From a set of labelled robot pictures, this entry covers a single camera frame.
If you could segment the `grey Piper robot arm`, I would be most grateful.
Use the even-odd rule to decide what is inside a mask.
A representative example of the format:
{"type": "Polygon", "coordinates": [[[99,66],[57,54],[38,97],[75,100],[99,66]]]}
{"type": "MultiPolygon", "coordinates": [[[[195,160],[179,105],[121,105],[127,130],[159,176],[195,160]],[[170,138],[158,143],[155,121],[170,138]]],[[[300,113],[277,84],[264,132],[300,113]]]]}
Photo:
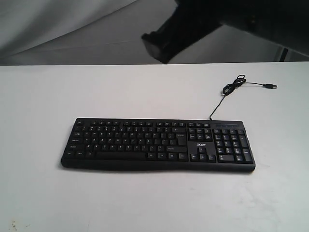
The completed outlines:
{"type": "Polygon", "coordinates": [[[175,11],[158,30],[141,37],[148,54],[164,64],[223,25],[309,54],[307,0],[178,0],[176,3],[175,11]]]}

